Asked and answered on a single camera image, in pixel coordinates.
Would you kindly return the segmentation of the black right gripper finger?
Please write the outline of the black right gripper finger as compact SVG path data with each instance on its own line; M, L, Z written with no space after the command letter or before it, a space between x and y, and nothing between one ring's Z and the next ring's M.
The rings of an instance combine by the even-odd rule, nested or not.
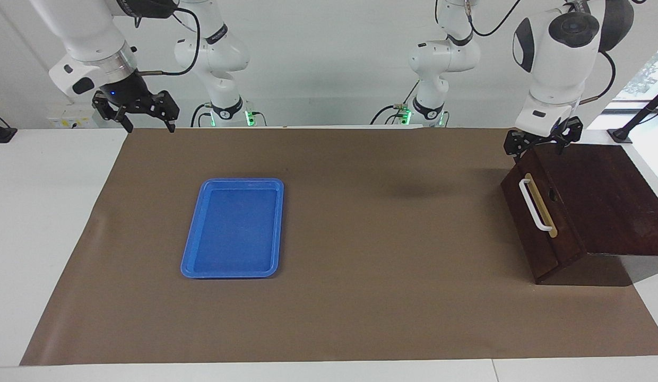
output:
M133 132L134 126L132 121L127 117L127 107L121 106L114 109L101 90L96 90L94 93L92 106L104 120L115 121L120 124L128 134Z
M179 106L167 90L161 90L157 94L144 90L143 114L159 119L169 133L174 133L179 118Z

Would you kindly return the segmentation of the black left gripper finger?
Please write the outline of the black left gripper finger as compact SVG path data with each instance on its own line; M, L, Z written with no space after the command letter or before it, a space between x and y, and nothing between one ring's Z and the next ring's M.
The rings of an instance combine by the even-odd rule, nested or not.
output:
M518 129L510 129L504 141L504 152L514 161L519 161L523 154L531 149L531 134Z
M581 140L581 134L584 130L581 119L567 118L560 123L554 130L554 141L556 143L556 152L562 155L564 150L572 143Z

